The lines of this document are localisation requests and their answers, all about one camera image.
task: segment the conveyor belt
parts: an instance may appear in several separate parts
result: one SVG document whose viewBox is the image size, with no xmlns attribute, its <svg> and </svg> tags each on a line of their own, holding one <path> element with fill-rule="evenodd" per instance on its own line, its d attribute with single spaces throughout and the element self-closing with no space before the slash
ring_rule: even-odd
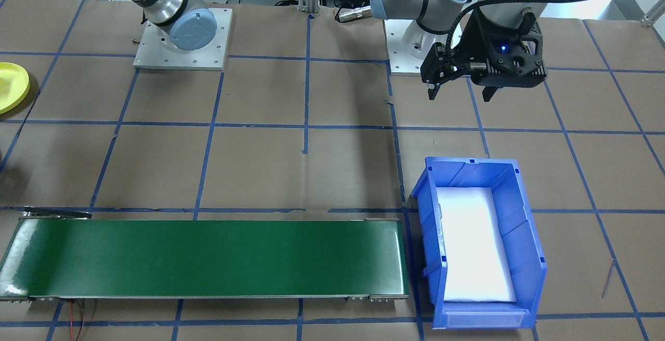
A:
<svg viewBox="0 0 665 341">
<path fill-rule="evenodd" d="M 19 221 L 0 300 L 406 298 L 398 220 Z"/>
</svg>

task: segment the blue plastic bin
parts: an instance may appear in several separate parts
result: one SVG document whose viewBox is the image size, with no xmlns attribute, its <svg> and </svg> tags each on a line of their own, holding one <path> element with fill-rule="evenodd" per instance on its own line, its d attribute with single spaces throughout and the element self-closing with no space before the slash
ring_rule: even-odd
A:
<svg viewBox="0 0 665 341">
<path fill-rule="evenodd" d="M 448 270 L 437 187 L 491 188 L 499 234 L 506 251 L 514 303 L 444 301 Z M 511 159 L 425 158 L 413 197 L 423 231 L 433 329 L 515 329 L 534 327 L 547 264 L 517 161 Z"/>
</svg>

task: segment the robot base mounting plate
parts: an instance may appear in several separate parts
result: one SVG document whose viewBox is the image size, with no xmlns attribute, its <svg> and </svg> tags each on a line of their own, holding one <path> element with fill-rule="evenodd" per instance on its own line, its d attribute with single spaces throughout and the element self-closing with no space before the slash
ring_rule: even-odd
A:
<svg viewBox="0 0 665 341">
<path fill-rule="evenodd" d="M 148 21 L 138 45 L 134 66 L 143 69 L 223 71 L 233 10 L 211 8 L 210 11 L 218 24 L 215 38 L 205 47 L 193 51 L 178 49 L 162 29 Z"/>
<path fill-rule="evenodd" d="M 402 40 L 406 28 L 413 20 L 390 19 L 385 20 L 385 44 L 388 46 L 390 57 L 390 74 L 396 76 L 420 76 L 420 66 L 423 59 L 411 55 Z M 452 46 L 455 46 L 461 38 L 461 28 L 455 29 Z"/>
</svg>

